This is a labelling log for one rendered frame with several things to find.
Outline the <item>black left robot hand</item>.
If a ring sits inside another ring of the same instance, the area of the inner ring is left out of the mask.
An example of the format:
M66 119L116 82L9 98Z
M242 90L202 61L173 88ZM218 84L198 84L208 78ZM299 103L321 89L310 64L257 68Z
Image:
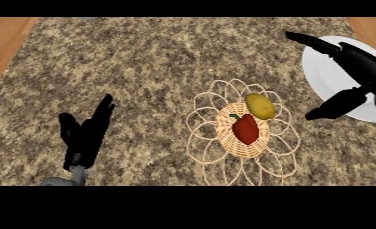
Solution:
M69 113L59 113L60 138L66 144L63 169L74 166L88 169L97 159L106 132L114 115L114 96L106 94L96 111L83 123L78 123Z

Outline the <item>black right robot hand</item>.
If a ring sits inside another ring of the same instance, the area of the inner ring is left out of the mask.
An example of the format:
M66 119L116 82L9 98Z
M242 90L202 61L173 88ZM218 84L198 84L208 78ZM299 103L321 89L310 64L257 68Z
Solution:
M327 55L358 87L341 90L305 115L308 120L338 119L367 101L367 94L375 95L376 104L376 50L360 41L342 36L314 37L307 34L286 32L286 38L317 52Z

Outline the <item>white round plate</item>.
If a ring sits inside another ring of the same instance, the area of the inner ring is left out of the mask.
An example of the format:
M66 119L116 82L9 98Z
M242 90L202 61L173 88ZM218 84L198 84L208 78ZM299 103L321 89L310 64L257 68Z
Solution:
M341 90L360 86L333 59L308 46L302 51L302 70L308 84L324 101ZM347 116L360 121L376 123L376 104L372 93L367 94L366 103Z

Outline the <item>red bell pepper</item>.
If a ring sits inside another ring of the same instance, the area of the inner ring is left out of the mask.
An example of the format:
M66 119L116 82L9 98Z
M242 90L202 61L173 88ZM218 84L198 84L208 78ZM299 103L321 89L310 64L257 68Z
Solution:
M251 145L258 139L258 128L252 116L249 114L245 114L243 116L230 114L229 116L234 119L232 133L236 139L245 145Z

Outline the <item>yellow potato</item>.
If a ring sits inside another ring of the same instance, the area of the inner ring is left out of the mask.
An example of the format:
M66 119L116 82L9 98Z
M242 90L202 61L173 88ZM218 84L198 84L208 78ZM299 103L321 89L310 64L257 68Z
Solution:
M273 119L274 108L268 97L262 94L251 93L243 98L246 108L252 116L260 120Z

